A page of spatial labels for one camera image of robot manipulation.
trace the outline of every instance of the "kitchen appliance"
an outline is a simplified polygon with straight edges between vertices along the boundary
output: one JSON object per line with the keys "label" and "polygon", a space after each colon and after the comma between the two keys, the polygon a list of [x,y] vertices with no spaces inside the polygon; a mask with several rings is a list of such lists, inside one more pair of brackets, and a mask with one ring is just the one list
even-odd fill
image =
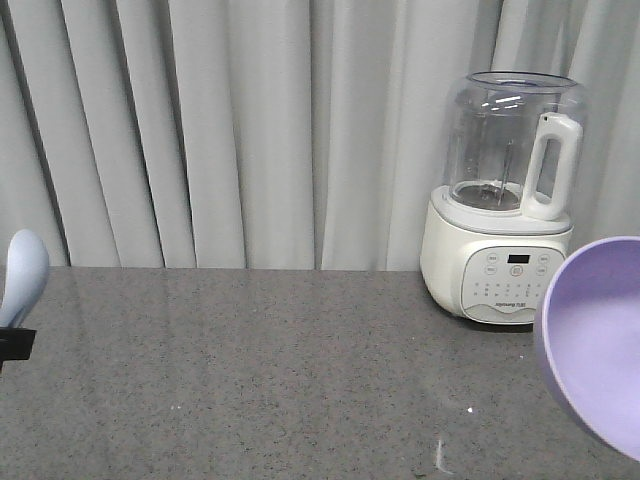
{"label": "kitchen appliance", "polygon": [[573,253],[536,312],[534,339],[556,401],[585,431],[640,461],[640,237]]}
{"label": "kitchen appliance", "polygon": [[571,237],[568,202],[586,120],[584,88],[551,75],[481,72],[449,96],[444,184],[420,256],[454,315],[531,323]]}

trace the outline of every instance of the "brand label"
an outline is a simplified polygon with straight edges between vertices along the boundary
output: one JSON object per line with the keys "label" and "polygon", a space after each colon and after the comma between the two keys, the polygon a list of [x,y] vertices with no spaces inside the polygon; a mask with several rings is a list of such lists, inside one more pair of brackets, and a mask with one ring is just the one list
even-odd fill
{"label": "brand label", "polygon": [[496,307],[517,307],[523,308],[526,307],[527,304],[525,302],[497,302],[495,304]]}

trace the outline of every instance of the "black holder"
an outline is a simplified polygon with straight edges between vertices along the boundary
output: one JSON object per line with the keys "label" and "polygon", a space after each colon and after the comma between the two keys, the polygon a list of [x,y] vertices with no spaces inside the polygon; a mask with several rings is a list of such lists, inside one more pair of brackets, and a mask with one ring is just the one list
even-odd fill
{"label": "black holder", "polygon": [[2,362],[29,360],[36,330],[0,327],[0,371]]}

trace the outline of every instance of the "lavender bowl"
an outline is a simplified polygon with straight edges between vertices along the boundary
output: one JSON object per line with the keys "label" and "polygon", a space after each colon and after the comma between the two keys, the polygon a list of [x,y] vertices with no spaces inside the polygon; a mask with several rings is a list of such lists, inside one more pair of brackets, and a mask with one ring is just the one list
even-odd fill
{"label": "lavender bowl", "polygon": [[640,237],[573,253],[536,311],[549,391],[590,434],[640,461]]}

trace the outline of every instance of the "white spoon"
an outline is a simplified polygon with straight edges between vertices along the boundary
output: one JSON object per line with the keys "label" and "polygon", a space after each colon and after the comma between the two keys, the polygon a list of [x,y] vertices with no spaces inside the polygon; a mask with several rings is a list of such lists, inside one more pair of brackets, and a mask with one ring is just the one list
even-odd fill
{"label": "white spoon", "polygon": [[0,327],[20,326],[40,298],[48,276],[49,253],[44,243],[31,230],[20,230],[9,244]]}

